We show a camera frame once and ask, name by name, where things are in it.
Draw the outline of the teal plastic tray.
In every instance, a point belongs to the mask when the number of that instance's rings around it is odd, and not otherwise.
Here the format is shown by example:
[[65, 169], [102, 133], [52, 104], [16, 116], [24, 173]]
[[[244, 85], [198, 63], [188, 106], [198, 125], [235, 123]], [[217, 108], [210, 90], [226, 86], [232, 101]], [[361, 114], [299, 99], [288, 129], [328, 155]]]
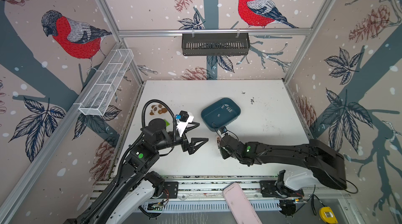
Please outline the teal plastic tray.
[[[233, 111], [229, 113], [222, 109], [222, 105], [229, 105]], [[240, 107], [230, 98], [222, 98], [213, 104], [204, 108], [201, 112], [201, 118], [210, 131], [218, 130], [221, 127], [226, 127], [228, 124], [236, 120], [241, 114]]]

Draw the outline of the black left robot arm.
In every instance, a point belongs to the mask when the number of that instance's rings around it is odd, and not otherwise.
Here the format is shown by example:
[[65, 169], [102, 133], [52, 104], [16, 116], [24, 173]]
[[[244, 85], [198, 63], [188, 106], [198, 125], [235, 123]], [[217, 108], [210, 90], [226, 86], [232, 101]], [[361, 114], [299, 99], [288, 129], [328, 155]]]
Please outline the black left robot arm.
[[[162, 118], [146, 123], [147, 107], [161, 104], [172, 117], [173, 130], [167, 131]], [[67, 224], [121, 224], [145, 201], [163, 194], [164, 178], [152, 166], [162, 157], [160, 150], [181, 146], [183, 152], [194, 154], [208, 142], [208, 138], [187, 139], [186, 133], [199, 127], [192, 114], [181, 111], [178, 115], [161, 100], [145, 103], [141, 113], [141, 133], [137, 140], [119, 160], [116, 176], [96, 201], [76, 218], [67, 219]]]

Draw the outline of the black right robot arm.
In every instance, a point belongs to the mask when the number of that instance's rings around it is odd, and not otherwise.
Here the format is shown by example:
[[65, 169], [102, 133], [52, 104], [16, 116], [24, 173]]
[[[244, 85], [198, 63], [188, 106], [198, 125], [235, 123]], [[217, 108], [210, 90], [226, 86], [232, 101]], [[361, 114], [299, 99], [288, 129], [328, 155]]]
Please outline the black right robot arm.
[[280, 171], [277, 187], [296, 191], [319, 183], [331, 189], [347, 190], [344, 157], [319, 140], [310, 139], [308, 144], [300, 145], [269, 145], [242, 143], [230, 135], [224, 135], [219, 149], [223, 159], [231, 157], [247, 166], [277, 163], [309, 170], [299, 174], [292, 172], [289, 176], [285, 171]]

